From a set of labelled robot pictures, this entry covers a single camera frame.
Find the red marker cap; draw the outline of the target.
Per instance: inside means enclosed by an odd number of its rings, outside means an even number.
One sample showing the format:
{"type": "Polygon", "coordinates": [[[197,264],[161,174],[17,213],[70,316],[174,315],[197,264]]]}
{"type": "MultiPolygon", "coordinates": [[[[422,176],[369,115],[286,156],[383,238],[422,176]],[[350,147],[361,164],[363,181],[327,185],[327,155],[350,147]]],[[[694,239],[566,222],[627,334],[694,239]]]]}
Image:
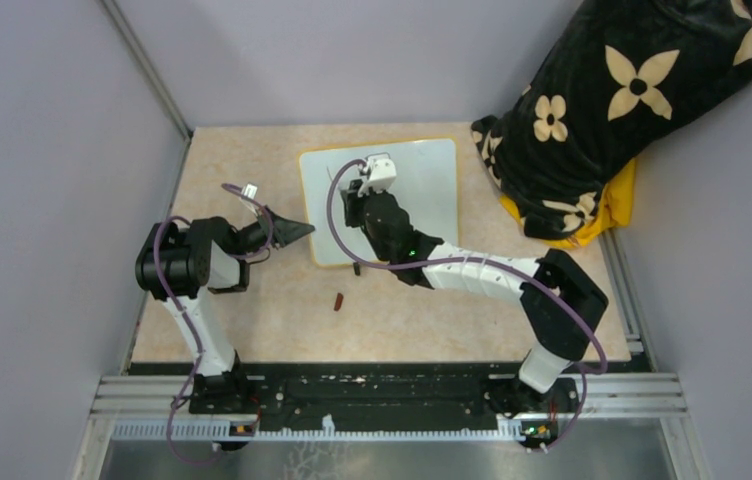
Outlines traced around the red marker cap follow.
{"type": "Polygon", "coordinates": [[[335,312],[339,311],[342,308],[343,301],[344,301],[344,295],[342,293],[338,292],[336,294],[336,298],[335,298],[335,302],[334,302],[334,306],[333,306],[333,310],[335,312]]]}

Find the aluminium frame post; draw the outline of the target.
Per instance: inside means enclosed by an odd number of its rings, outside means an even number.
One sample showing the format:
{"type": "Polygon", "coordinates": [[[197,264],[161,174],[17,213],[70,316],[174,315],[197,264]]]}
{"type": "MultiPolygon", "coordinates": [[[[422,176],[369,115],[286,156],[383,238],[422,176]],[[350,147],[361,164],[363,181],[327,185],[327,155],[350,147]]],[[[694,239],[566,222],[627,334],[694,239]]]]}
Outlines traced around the aluminium frame post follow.
{"type": "Polygon", "coordinates": [[[193,130],[185,120],[170,90],[158,73],[154,62],[147,53],[141,39],[132,27],[129,18],[124,13],[119,2],[115,0],[97,0],[96,3],[115,29],[120,41],[165,117],[170,121],[181,138],[185,142],[189,142],[193,138],[193,130]]]}

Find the yellow framed whiteboard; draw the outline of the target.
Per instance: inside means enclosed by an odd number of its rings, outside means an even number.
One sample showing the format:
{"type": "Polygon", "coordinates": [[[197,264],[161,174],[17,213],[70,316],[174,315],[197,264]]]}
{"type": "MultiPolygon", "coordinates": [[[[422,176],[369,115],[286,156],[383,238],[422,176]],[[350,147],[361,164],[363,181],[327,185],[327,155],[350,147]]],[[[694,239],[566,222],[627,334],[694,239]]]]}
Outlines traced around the yellow framed whiteboard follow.
{"type": "Polygon", "coordinates": [[[412,225],[456,244],[459,240],[457,146],[448,137],[371,143],[307,151],[299,157],[306,219],[314,263],[321,268],[347,266],[352,260],[338,247],[329,229],[326,203],[334,175],[351,160],[386,154],[398,178],[389,188],[412,225]]]}

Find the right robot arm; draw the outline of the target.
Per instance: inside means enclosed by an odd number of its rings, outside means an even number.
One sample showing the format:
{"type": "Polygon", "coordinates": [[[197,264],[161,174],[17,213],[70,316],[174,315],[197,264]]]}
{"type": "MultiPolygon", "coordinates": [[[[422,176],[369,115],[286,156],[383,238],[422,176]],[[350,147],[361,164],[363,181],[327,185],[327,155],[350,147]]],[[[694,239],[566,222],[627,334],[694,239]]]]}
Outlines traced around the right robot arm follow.
{"type": "Polygon", "coordinates": [[[344,223],[364,234],[377,266],[409,286],[463,291],[522,308],[536,342],[521,363],[515,398],[528,412],[542,411],[554,398],[555,381],[594,341],[607,295],[563,250],[515,258],[463,249],[417,230],[392,194],[361,194],[362,185],[353,180],[340,191],[344,223]]]}

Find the aluminium frame rail right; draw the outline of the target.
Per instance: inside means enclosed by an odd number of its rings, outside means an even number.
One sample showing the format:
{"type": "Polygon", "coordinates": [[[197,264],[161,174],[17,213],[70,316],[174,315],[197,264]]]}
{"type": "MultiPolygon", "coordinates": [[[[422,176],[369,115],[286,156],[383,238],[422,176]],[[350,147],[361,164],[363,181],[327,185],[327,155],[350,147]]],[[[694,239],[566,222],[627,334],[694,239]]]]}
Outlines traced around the aluminium frame rail right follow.
{"type": "Polygon", "coordinates": [[[621,313],[627,345],[636,365],[633,371],[615,373],[614,396],[622,405],[613,410],[626,420],[658,421],[666,462],[676,479],[711,479],[685,392],[675,372],[662,369],[650,338],[646,316],[616,231],[601,235],[605,264],[621,313]]]}

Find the yellow cloth under blanket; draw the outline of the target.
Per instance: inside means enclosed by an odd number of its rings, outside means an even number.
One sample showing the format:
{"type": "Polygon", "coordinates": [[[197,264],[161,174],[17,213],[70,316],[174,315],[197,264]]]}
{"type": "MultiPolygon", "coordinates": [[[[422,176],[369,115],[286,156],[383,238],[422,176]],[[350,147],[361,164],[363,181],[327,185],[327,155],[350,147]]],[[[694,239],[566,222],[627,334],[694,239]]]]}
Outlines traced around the yellow cloth under blanket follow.
{"type": "Polygon", "coordinates": [[[584,247],[603,232],[630,223],[637,163],[637,158],[631,159],[600,193],[587,192],[574,205],[543,200],[522,207],[503,193],[498,201],[524,236],[553,248],[584,247]]]}

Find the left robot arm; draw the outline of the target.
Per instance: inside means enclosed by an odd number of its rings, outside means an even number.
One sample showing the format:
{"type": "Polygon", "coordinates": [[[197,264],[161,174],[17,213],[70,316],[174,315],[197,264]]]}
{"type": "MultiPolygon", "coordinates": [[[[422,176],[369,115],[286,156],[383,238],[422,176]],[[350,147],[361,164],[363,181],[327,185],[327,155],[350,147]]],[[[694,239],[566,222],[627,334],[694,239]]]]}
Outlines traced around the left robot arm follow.
{"type": "Polygon", "coordinates": [[[309,223],[270,209],[241,229],[220,216],[190,221],[183,229],[174,217],[152,226],[135,262],[135,278],[165,306],[191,349],[192,398],[212,398],[229,414],[249,406],[252,388],[236,349],[214,316],[211,297],[246,291],[253,257],[315,231],[309,223]]]}

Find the black floral blanket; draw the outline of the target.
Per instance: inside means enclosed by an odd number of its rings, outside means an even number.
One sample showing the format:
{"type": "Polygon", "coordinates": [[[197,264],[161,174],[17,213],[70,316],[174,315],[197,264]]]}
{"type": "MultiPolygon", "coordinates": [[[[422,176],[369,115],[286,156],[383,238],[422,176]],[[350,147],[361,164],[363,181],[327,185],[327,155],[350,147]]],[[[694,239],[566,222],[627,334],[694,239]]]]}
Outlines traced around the black floral blanket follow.
{"type": "Polygon", "coordinates": [[[515,105],[471,126],[518,205],[574,205],[752,81],[752,1],[585,1],[515,105]]]}

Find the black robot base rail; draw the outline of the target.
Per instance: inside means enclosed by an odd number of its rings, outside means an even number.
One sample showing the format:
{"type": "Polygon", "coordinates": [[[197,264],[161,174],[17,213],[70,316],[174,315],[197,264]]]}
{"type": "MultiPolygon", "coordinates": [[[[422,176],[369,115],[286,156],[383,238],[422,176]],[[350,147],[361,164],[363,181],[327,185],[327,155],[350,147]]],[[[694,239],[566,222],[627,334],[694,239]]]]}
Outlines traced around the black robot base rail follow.
{"type": "Polygon", "coordinates": [[[198,375],[181,395],[191,414],[234,416],[224,443],[296,437],[435,439],[502,434],[535,447],[581,405],[575,379],[539,393],[507,363],[244,363],[198,375]]]}

